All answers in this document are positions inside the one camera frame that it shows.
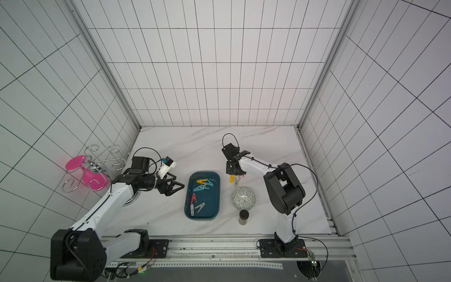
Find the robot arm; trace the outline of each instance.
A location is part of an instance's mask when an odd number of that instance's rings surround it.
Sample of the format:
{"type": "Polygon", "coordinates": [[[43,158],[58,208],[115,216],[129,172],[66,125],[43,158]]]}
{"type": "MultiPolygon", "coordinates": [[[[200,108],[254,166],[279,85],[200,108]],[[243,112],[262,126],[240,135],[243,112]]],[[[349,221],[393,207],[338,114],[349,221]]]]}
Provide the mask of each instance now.
{"type": "Polygon", "coordinates": [[[162,162],[156,175],[148,174],[150,158],[133,157],[132,166],[111,182],[110,190],[82,219],[52,236],[50,277],[53,280],[95,281],[106,265],[124,254],[148,253],[151,246],[147,230],[127,230],[106,243],[100,238],[114,216],[138,191],[157,188],[161,194],[171,196],[184,188],[168,173],[176,163],[168,157],[162,162]]]}
{"type": "Polygon", "coordinates": [[[227,158],[227,174],[244,175],[249,172],[263,177],[269,199],[278,212],[289,215],[295,207],[302,204],[305,197],[304,188],[287,163],[278,166],[266,165],[248,151],[239,152],[239,147],[231,143],[225,145],[222,152],[227,158]],[[282,186],[281,181],[286,181],[286,184],[282,186]]]}
{"type": "Polygon", "coordinates": [[[266,165],[266,162],[256,159],[250,152],[240,152],[239,147],[232,143],[225,145],[222,152],[227,158],[227,174],[244,175],[249,172],[263,177],[269,199],[279,212],[274,233],[278,251],[284,254],[292,250],[297,241],[297,235],[293,232],[293,229],[296,229],[293,211],[302,204],[305,191],[291,166],[287,163],[278,166],[266,165]]]}

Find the teal tray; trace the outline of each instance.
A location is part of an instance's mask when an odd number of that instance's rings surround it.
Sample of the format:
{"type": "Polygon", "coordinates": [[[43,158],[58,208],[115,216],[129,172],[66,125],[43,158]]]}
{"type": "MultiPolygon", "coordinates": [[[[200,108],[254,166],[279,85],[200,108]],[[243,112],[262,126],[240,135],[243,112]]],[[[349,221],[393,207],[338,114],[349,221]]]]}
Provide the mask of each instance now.
{"type": "Polygon", "coordinates": [[[186,200],[185,200],[185,215],[193,220],[212,220],[219,212],[219,201],[221,195],[221,179],[216,172],[213,171],[198,171],[193,173],[188,181],[188,188],[186,190],[186,200]],[[207,185],[209,189],[200,190],[194,192],[193,190],[198,187],[199,183],[197,180],[208,179],[211,181],[213,186],[207,185]],[[191,199],[193,193],[196,194],[196,201],[193,201],[194,206],[198,206],[205,203],[205,206],[200,212],[199,208],[194,209],[194,216],[191,216],[191,199]]]}

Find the white tiled wall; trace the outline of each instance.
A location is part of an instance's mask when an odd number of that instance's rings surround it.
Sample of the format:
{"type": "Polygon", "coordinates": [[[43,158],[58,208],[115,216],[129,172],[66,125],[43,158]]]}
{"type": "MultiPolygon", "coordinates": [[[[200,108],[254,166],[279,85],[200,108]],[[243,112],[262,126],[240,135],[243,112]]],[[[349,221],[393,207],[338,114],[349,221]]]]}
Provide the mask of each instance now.
{"type": "Polygon", "coordinates": [[[448,281],[451,1],[364,0],[302,126],[366,281],[448,281]]]}
{"type": "Polygon", "coordinates": [[[64,193],[65,164],[136,134],[61,0],[0,2],[0,281],[50,279],[51,236],[101,195],[64,193]]]}
{"type": "Polygon", "coordinates": [[[76,0],[141,125],[293,125],[350,0],[76,0]]]}

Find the metal base plate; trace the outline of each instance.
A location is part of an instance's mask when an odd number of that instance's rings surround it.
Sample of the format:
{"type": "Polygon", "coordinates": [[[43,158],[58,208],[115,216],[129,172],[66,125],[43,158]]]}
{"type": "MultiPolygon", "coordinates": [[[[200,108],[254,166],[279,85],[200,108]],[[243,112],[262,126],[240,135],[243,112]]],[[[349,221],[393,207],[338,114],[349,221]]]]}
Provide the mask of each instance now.
{"type": "Polygon", "coordinates": [[[169,240],[149,240],[149,247],[147,255],[145,256],[137,256],[132,253],[128,253],[126,255],[121,256],[122,259],[150,259],[153,254],[153,248],[156,250],[156,255],[154,258],[156,259],[164,259],[166,257],[168,251],[169,240]]]}
{"type": "Polygon", "coordinates": [[[260,255],[262,258],[306,258],[308,252],[305,249],[304,240],[298,239],[291,252],[282,256],[276,250],[275,239],[260,239],[260,255]]]}

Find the blue clothespin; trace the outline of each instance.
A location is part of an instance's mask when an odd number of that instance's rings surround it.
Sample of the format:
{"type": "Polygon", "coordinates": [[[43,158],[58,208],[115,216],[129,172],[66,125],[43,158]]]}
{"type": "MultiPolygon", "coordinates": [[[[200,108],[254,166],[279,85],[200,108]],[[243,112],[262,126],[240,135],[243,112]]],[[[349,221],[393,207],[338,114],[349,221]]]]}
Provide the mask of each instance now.
{"type": "Polygon", "coordinates": [[[199,186],[197,186],[196,188],[193,189],[193,192],[198,192],[198,191],[202,191],[204,189],[209,189],[208,187],[206,187],[205,185],[201,184],[199,186]]]}

